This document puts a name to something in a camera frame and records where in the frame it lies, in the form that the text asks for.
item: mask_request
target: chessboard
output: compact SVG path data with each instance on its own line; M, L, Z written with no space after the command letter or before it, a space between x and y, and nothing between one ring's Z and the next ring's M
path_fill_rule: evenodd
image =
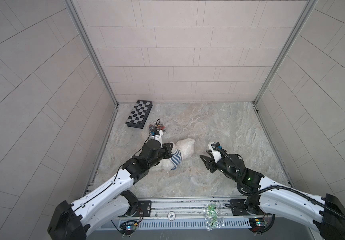
M143 128L152 108L151 101L138 100L126 120L127 127Z

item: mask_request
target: striped cloth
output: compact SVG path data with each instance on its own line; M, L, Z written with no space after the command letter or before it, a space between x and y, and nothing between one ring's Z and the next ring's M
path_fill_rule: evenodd
M180 153L179 148L176 147L174 152L171 152L170 161L174 164L174 168L171 170L175 170L178 164L182 162L182 154Z

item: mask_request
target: clear plastic packaging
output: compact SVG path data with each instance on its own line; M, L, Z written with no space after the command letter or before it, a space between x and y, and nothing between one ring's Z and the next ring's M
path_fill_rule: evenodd
M225 226L222 209L216 204L209 204L203 211L207 231Z

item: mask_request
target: side wall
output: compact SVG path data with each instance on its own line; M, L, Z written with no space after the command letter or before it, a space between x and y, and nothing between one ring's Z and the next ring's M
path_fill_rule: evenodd
M61 0L0 0L0 240L49 238L113 108Z
M74 0L119 102L252 101L306 1Z
M295 187L345 206L345 0L319 0L257 108Z

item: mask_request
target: marble surface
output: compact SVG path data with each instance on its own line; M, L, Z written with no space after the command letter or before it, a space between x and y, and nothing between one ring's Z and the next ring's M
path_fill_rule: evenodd
M143 129L127 127L126 119L134 104L120 104L94 187L98 187L118 167L141 149L149 135L148 125L160 119L166 126L162 141L195 140L191 158L176 170L152 167L149 174L131 187L138 197L240 195L236 183L221 172L213 174L199 158L207 155L210 141L220 142L229 154L243 157L246 167L289 185L275 157L251 103L160 103L154 104Z

